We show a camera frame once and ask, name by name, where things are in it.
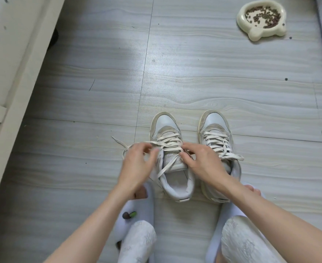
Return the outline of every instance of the person's left hand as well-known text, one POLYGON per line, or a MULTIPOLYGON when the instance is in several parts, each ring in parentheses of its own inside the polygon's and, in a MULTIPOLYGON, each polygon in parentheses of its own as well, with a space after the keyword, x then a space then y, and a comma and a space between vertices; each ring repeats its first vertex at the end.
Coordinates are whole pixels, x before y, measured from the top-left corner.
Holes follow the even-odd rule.
POLYGON ((152 149, 152 147, 150 143, 136 143, 127 152, 118 184, 128 190, 130 194, 134 194, 140 188, 155 166, 159 150, 152 149), (144 152, 150 154, 147 161, 144 160, 144 152))

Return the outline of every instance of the shoe insole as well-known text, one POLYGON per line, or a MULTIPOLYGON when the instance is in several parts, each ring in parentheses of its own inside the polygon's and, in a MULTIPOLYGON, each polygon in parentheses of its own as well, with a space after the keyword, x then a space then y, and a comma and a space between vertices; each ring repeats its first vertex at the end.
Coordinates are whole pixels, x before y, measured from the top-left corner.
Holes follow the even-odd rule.
POLYGON ((185 172, 174 171, 165 174, 167 183, 175 190, 184 192, 188 186, 188 178, 185 175, 185 172))

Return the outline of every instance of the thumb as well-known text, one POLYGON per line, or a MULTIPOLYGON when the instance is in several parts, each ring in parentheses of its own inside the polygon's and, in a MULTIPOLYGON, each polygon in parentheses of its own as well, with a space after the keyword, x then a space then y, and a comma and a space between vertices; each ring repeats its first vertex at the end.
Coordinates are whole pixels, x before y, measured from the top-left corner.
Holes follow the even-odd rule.
POLYGON ((147 166, 150 168, 150 171, 154 168, 156 159, 158 158, 159 155, 159 149, 152 149, 150 151, 150 157, 148 159, 147 166))
POLYGON ((179 153, 179 155, 181 156, 183 162, 187 164, 189 167, 194 166, 195 161, 192 157, 189 156, 188 153, 182 151, 179 153))

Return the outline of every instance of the cream-colored bowl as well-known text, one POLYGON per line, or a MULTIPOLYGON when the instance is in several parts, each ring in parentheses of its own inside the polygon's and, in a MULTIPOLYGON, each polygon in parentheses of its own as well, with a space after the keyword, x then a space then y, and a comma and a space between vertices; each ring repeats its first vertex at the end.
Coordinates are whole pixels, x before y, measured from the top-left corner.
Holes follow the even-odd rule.
POLYGON ((236 17, 236 21, 238 23, 238 26, 248 34, 249 39, 251 39, 252 41, 258 41, 261 37, 269 37, 273 35, 284 36, 287 32, 285 23, 286 17, 287 13, 281 4, 273 0, 259 0, 245 4, 240 9, 236 17), (252 17, 246 18, 246 16, 248 16, 246 14, 248 10, 259 6, 263 6, 264 8, 268 6, 271 9, 276 9, 281 16, 278 20, 278 24, 271 28, 263 28, 265 23, 260 22, 260 24, 258 24, 257 22, 250 20, 252 19, 252 17))

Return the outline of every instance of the hand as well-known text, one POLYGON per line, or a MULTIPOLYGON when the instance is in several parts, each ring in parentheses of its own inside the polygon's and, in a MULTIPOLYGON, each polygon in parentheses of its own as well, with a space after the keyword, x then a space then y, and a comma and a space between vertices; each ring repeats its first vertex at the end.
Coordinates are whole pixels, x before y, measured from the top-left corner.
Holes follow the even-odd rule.
POLYGON ((118 185, 128 194, 134 194, 154 168, 159 150, 152 147, 150 143, 136 143, 128 150, 118 179, 118 185), (150 153, 147 161, 144 160, 144 152, 150 153))
POLYGON ((183 162, 209 185, 216 185, 217 187, 218 182, 223 183, 228 177, 231 177, 226 172, 221 159, 209 146, 185 142, 182 148, 196 155, 196 160, 193 160, 187 153, 180 152, 179 155, 182 157, 183 162))

